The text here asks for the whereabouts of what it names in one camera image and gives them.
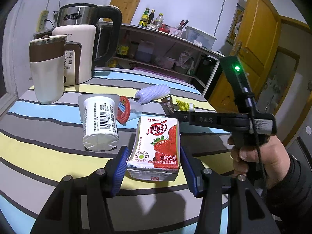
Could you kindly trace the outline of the right hand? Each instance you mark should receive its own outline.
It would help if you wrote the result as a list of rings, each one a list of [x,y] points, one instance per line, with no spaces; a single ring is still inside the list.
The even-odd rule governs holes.
[[[241,148],[233,146],[230,156],[233,159],[235,174],[247,174],[249,163],[262,161],[267,173],[267,188],[269,189],[282,181],[290,168],[290,157],[277,136],[271,136],[267,143],[260,146],[259,152],[251,146]]]

